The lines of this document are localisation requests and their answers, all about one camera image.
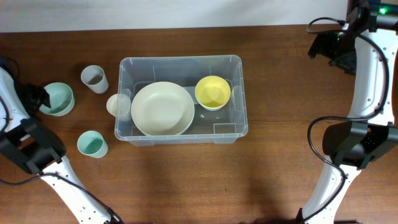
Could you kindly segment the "cream cup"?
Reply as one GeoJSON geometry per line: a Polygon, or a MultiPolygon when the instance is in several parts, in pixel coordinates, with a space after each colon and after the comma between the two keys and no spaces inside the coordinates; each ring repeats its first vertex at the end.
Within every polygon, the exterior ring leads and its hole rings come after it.
{"type": "Polygon", "coordinates": [[[131,116],[131,99],[125,94],[114,94],[106,103],[108,113],[113,115],[119,121],[130,121],[131,116]]]}

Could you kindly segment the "grey cup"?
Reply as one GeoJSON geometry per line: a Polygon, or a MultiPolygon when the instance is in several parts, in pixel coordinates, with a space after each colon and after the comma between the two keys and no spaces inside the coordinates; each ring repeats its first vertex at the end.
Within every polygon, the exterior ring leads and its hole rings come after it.
{"type": "Polygon", "coordinates": [[[98,65],[90,65],[81,72],[81,81],[97,94],[105,93],[108,88],[108,80],[104,70],[98,65]]]}

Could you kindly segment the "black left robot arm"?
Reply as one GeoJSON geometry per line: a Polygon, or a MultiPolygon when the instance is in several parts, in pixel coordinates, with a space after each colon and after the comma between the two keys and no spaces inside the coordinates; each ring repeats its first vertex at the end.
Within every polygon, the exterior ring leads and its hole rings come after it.
{"type": "Polygon", "coordinates": [[[42,86],[19,81],[18,63],[1,56],[1,154],[32,178],[41,179],[58,194],[80,223],[122,223],[109,206],[87,191],[74,173],[62,140],[35,114],[51,107],[42,86]]]}

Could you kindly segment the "clear plastic storage container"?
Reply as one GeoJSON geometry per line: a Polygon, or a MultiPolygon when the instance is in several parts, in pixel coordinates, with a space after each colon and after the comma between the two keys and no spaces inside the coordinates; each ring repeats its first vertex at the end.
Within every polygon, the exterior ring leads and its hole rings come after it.
{"type": "Polygon", "coordinates": [[[196,86],[204,77],[224,78],[231,87],[231,98],[222,109],[208,111],[195,105],[191,126],[181,135],[146,136],[133,120],[116,119],[114,134],[134,146],[161,144],[232,144],[248,133],[243,63],[237,55],[189,57],[126,57],[119,64],[118,92],[133,99],[154,82],[172,82],[182,87],[196,86]]]}

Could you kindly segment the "small green cup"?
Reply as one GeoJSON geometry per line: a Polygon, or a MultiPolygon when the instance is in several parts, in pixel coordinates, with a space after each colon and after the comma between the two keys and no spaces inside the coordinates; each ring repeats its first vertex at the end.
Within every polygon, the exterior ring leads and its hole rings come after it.
{"type": "Polygon", "coordinates": [[[86,131],[77,140],[78,150],[96,159],[102,158],[108,153],[108,145],[102,135],[97,131],[86,131]]]}

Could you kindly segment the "beige plate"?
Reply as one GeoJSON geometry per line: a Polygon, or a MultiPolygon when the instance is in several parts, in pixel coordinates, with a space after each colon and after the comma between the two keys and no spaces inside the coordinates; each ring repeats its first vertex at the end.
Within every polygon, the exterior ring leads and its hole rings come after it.
{"type": "Polygon", "coordinates": [[[184,133],[192,124],[195,105],[186,89],[172,82],[145,86],[133,98],[131,117],[146,136],[184,133]]]}

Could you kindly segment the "yellow bowl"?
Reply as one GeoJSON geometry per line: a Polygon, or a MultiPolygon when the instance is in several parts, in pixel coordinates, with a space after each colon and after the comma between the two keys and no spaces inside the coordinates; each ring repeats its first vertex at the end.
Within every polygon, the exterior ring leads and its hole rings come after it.
{"type": "Polygon", "coordinates": [[[231,97],[231,87],[224,78],[210,75],[197,83],[195,96],[200,105],[209,107],[226,105],[231,97]]]}

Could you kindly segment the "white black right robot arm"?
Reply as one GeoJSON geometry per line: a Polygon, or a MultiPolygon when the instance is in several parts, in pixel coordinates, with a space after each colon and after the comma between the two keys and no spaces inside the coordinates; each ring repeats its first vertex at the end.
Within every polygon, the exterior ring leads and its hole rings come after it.
{"type": "Polygon", "coordinates": [[[317,157],[323,170],[297,223],[333,223],[354,179],[369,163],[397,146],[392,84],[397,58],[397,6],[381,1],[349,1],[335,30],[318,30],[308,52],[355,76],[346,117],[333,117],[317,157]]]}

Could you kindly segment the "green bowl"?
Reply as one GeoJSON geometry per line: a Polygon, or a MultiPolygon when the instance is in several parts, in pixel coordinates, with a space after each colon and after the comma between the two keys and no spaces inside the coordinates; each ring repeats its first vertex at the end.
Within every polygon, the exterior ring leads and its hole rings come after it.
{"type": "Polygon", "coordinates": [[[39,110],[51,116],[64,116],[71,112],[75,105],[73,90],[65,83],[55,82],[44,87],[49,94],[50,107],[41,105],[39,110]]]}

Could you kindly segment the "white bowl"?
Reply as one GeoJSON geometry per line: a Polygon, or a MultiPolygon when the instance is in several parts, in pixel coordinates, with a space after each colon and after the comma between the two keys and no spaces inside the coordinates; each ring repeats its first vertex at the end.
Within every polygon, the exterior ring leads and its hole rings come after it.
{"type": "Polygon", "coordinates": [[[222,109],[223,107],[225,107],[225,105],[221,105],[221,106],[217,106],[217,107],[209,107],[209,106],[205,106],[205,105],[200,105],[200,106],[208,111],[218,111],[218,110],[222,109]]]}

